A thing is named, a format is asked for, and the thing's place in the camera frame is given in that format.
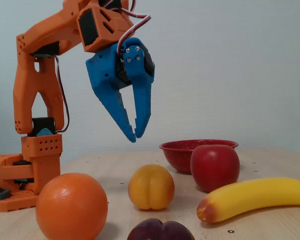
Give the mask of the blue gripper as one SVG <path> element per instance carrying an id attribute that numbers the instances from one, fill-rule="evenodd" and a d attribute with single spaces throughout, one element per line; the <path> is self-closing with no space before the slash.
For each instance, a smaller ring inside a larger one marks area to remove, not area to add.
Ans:
<path id="1" fill-rule="evenodd" d="M 114 44 L 86 61 L 93 91 L 125 137 L 132 143 L 141 138 L 151 116 L 151 92 L 155 64 L 139 38 L 125 40 L 117 52 Z M 131 86 L 135 103 L 135 133 L 124 108 L 120 89 Z"/>

